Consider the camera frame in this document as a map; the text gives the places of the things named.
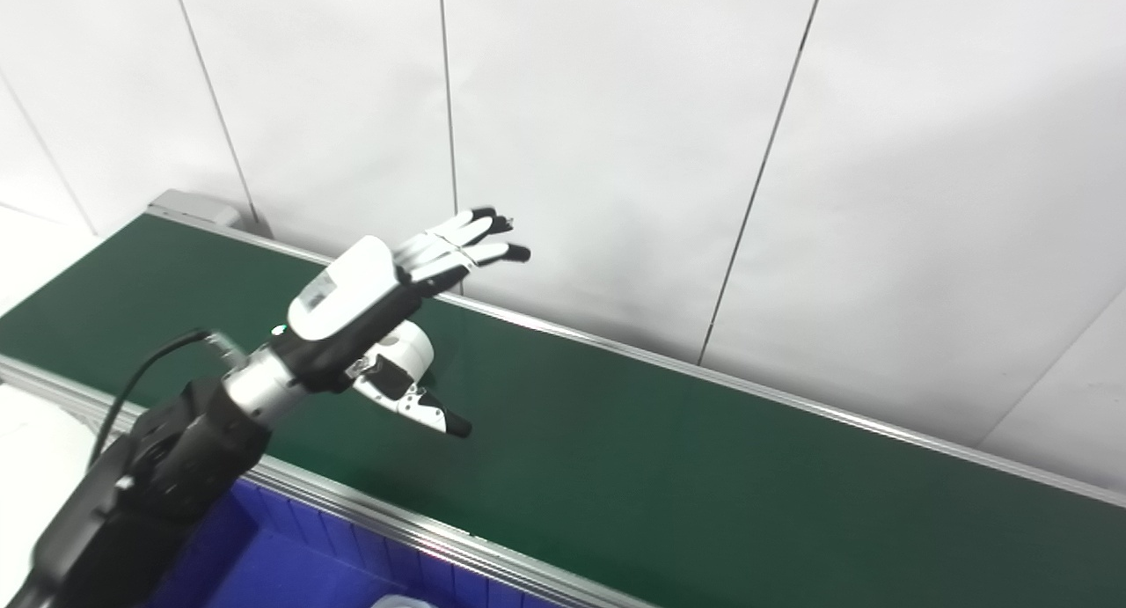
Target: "robotic hand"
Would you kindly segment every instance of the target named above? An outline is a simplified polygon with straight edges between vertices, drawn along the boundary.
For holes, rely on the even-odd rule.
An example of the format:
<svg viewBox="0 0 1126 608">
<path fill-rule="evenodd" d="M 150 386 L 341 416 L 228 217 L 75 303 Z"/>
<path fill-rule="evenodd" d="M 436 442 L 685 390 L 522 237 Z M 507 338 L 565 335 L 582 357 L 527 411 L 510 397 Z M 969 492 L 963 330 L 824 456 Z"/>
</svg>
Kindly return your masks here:
<svg viewBox="0 0 1126 608">
<path fill-rule="evenodd" d="M 394 251 L 370 235 L 355 243 L 289 304 L 288 327 L 275 328 L 247 358 L 233 356 L 238 364 L 222 379 L 193 381 L 176 399 L 137 417 L 129 432 L 97 455 L 36 543 L 32 571 L 9 608 L 143 601 L 211 506 L 266 453 L 277 420 L 303 396 L 355 385 L 388 410 L 468 435 L 466 420 L 418 388 L 434 350 L 404 321 L 423 298 L 474 268 L 529 259 L 531 252 L 518 244 L 480 243 L 510 230 L 509 220 L 479 207 Z"/>
<path fill-rule="evenodd" d="M 288 328 L 275 328 L 274 338 L 226 376 L 231 399 L 265 424 L 310 393 L 340 393 L 361 377 L 357 388 L 365 394 L 370 396 L 368 386 L 374 386 L 397 401 L 418 376 L 400 386 L 404 378 L 392 376 L 393 368 L 377 368 L 379 342 L 423 298 L 447 290 L 474 268 L 529 259 L 531 252 L 519 244 L 480 243 L 486 235 L 510 230 L 510 220 L 491 207 L 479 207 L 414 235 L 395 251 L 366 235 L 294 298 Z M 428 355 L 432 359 L 434 351 Z M 432 403 L 432 396 L 417 396 Z M 402 413 L 406 414 L 405 403 Z M 461 431 L 458 424 L 455 429 Z"/>
</svg>

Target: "white wall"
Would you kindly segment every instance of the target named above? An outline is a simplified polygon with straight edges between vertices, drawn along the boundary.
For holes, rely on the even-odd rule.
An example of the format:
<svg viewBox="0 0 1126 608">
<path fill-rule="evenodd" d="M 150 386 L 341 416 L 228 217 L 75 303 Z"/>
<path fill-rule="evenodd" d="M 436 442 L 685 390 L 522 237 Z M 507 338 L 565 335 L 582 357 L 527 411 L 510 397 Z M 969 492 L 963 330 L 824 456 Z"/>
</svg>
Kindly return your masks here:
<svg viewBox="0 0 1126 608">
<path fill-rule="evenodd" d="M 1119 3 L 819 0 L 787 95 L 813 5 L 0 0 L 0 204 L 495 204 L 467 295 L 1126 491 Z"/>
</svg>

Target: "robotic finger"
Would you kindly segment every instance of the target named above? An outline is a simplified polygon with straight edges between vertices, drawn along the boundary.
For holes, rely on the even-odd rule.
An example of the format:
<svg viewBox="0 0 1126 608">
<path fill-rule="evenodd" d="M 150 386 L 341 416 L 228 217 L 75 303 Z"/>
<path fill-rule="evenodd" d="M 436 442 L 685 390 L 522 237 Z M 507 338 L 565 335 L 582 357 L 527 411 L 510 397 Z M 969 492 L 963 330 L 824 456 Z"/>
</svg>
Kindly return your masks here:
<svg viewBox="0 0 1126 608">
<path fill-rule="evenodd" d="M 387 410 L 439 432 L 465 438 L 473 430 L 462 417 L 418 385 L 434 361 L 426 332 L 403 322 L 368 350 L 354 367 L 356 391 Z"/>
<path fill-rule="evenodd" d="M 395 263 L 411 270 L 447 252 L 480 243 L 486 235 L 511 230 L 511 220 L 497 215 L 493 207 L 474 207 L 406 240 L 394 251 Z"/>
</svg>

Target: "blue plastic crate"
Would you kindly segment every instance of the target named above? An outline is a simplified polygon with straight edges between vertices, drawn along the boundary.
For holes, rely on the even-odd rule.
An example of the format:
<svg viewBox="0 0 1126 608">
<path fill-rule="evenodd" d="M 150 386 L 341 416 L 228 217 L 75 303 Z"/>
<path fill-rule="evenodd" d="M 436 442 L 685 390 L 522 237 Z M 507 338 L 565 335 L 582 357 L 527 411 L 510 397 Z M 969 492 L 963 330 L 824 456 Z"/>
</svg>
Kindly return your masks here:
<svg viewBox="0 0 1126 608">
<path fill-rule="evenodd" d="M 245 481 L 208 513 L 150 608 L 555 608 Z"/>
</svg>

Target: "wall seam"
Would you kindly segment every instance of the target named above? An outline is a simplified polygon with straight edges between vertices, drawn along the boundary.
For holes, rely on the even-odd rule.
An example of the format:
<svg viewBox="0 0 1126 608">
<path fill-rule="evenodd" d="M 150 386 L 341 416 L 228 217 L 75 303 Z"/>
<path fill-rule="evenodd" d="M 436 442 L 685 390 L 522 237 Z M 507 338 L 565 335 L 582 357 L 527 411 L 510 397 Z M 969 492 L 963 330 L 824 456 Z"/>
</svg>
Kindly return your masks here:
<svg viewBox="0 0 1126 608">
<path fill-rule="evenodd" d="M 63 190 L 66 191 L 66 195 L 70 196 L 71 203 L 73 203 L 74 207 L 78 208 L 78 214 L 82 217 L 82 222 L 86 224 L 87 230 L 90 231 L 90 234 L 97 235 L 98 231 L 96 230 L 96 227 L 93 227 L 93 220 L 90 220 L 90 215 L 87 214 L 86 208 L 82 207 L 82 203 L 78 198 L 78 195 L 75 194 L 74 188 L 71 186 L 70 180 L 68 180 L 66 176 L 63 175 L 62 167 L 59 166 L 59 162 L 55 159 L 53 152 L 51 151 L 51 147 L 47 146 L 47 140 L 45 140 L 44 136 L 41 134 L 39 127 L 35 126 L 35 123 L 32 119 L 32 114 L 29 114 L 27 108 L 24 107 L 24 101 L 19 98 L 19 95 L 16 93 L 16 88 L 11 86 L 11 82 L 8 82 L 8 75 L 5 74 L 3 70 L 0 70 L 0 83 L 2 83 L 6 90 L 8 90 L 8 95 L 11 96 L 11 100 L 12 102 L 16 104 L 17 110 L 19 110 L 20 116 L 24 117 L 24 123 L 27 123 L 28 129 L 30 129 L 32 135 L 35 136 L 35 142 L 39 144 L 39 150 L 43 151 L 43 154 L 46 157 L 47 162 L 51 163 L 51 170 L 55 172 L 55 176 L 57 176 L 60 182 L 62 184 Z M 33 215 L 33 216 L 36 216 L 36 218 L 44 218 L 44 216 L 41 215 Z"/>
<path fill-rule="evenodd" d="M 810 16 L 805 20 L 805 30 L 802 32 L 802 39 L 797 43 L 797 52 L 794 54 L 794 64 L 789 70 L 789 78 L 786 79 L 786 88 L 783 90 L 781 100 L 778 104 L 778 111 L 775 115 L 774 126 L 770 128 L 770 136 L 767 138 L 766 150 L 762 152 L 762 162 L 759 163 L 759 171 L 754 177 L 754 186 L 751 187 L 751 196 L 747 202 L 747 211 L 743 212 L 743 221 L 740 223 L 739 232 L 735 235 L 735 245 L 731 251 L 731 259 L 727 260 L 727 269 L 723 275 L 723 283 L 720 284 L 720 294 L 716 295 L 715 309 L 712 311 L 712 320 L 708 320 L 707 332 L 704 334 L 704 345 L 700 347 L 700 355 L 696 358 L 696 365 L 700 366 L 704 364 L 704 355 L 707 352 L 707 345 L 712 341 L 712 331 L 715 329 L 716 316 L 720 315 L 720 306 L 723 304 L 723 295 L 727 290 L 727 283 L 731 280 L 732 268 L 735 267 L 735 258 L 739 256 L 740 244 L 743 243 L 743 232 L 747 232 L 747 222 L 751 215 L 751 208 L 754 206 L 756 196 L 759 194 L 759 186 L 762 184 L 762 176 L 766 171 L 767 160 L 770 159 L 770 151 L 774 147 L 775 138 L 778 134 L 778 126 L 781 123 L 783 115 L 786 110 L 786 102 L 789 99 L 789 91 L 794 86 L 794 79 L 797 78 L 797 68 L 802 62 L 802 52 L 805 51 L 805 43 L 810 37 L 810 30 L 813 27 L 813 17 L 817 14 L 817 6 L 821 0 L 813 0 L 813 6 L 810 6 Z"/>
<path fill-rule="evenodd" d="M 207 71 L 207 63 L 204 62 L 204 54 L 199 50 L 199 42 L 196 39 L 195 27 L 191 26 L 191 18 L 188 16 L 188 7 L 185 6 L 184 0 L 176 0 L 178 6 L 180 6 L 180 14 L 184 16 L 184 24 L 188 27 L 188 37 L 191 38 L 191 50 L 196 52 L 196 60 L 199 62 L 199 69 L 204 74 L 204 82 L 207 83 L 207 93 L 211 96 L 212 106 L 215 108 L 215 115 L 218 118 L 218 126 L 223 131 L 223 138 L 226 142 L 226 147 L 231 152 L 231 160 L 234 162 L 234 170 L 239 175 L 239 184 L 242 184 L 242 193 L 247 196 L 247 206 L 250 207 L 250 216 L 253 216 L 254 223 L 261 223 L 258 218 L 258 208 L 254 207 L 253 196 L 250 195 L 250 186 L 247 184 L 247 178 L 242 172 L 242 163 L 239 162 L 239 154 L 234 151 L 234 142 L 231 138 L 231 132 L 226 127 L 226 118 L 223 116 L 223 110 L 218 106 L 218 96 L 215 95 L 215 87 L 211 80 L 211 72 Z"/>
<path fill-rule="evenodd" d="M 980 448 L 983 445 L 985 445 L 985 440 L 989 440 L 990 436 L 993 432 L 995 432 L 997 429 L 1000 428 L 1002 423 L 1004 423 L 1004 420 L 1008 419 L 1009 415 L 1012 414 L 1012 412 L 1015 410 L 1017 410 L 1017 406 L 1019 406 L 1020 402 L 1025 401 L 1025 397 L 1028 396 L 1029 393 L 1033 392 L 1033 390 L 1036 388 L 1036 386 L 1038 386 L 1038 384 L 1040 384 L 1040 382 L 1044 381 L 1044 378 L 1046 376 L 1048 376 L 1049 373 L 1052 373 L 1052 369 L 1054 367 L 1058 366 L 1060 360 L 1062 360 L 1064 358 L 1064 356 L 1066 356 L 1067 352 L 1071 351 L 1075 347 L 1075 345 L 1079 343 L 1079 340 L 1082 340 L 1083 337 L 1087 336 L 1087 331 L 1090 331 L 1091 328 L 1094 327 L 1094 324 L 1097 324 L 1099 322 L 1099 320 L 1102 319 L 1102 315 L 1105 315 L 1106 312 L 1109 311 L 1110 307 L 1116 302 L 1118 302 L 1118 299 L 1123 295 L 1126 295 L 1126 284 L 1124 284 L 1123 288 L 1119 288 L 1119 290 L 1118 290 L 1117 294 L 1110 296 L 1110 301 L 1107 302 L 1107 304 L 1103 304 L 1103 307 L 1101 310 L 1099 310 L 1098 312 L 1096 312 L 1093 319 L 1091 319 L 1090 322 L 1087 323 L 1087 327 L 1082 328 L 1079 331 L 1079 334 L 1076 334 L 1075 338 L 1071 340 L 1071 342 L 1069 342 L 1069 343 L 1065 345 L 1065 347 L 1060 352 L 1060 355 L 1055 356 L 1055 359 L 1051 360 L 1051 363 L 1047 365 L 1047 367 L 1044 368 L 1044 372 L 1042 372 L 1036 377 L 1036 379 L 1034 379 L 1033 383 L 1029 384 L 1027 391 L 1025 391 L 1024 393 L 1021 393 L 1020 396 L 1018 396 L 1016 400 L 1013 400 L 1012 404 L 1010 404 L 1010 406 L 1004 411 L 1003 414 L 1001 414 L 1001 417 L 998 417 L 997 422 L 994 422 L 993 426 L 990 427 L 990 429 L 989 429 L 988 432 L 985 432 L 984 435 L 982 435 L 982 438 L 978 439 L 977 442 L 975 442 L 973 447 Z"/>
</svg>

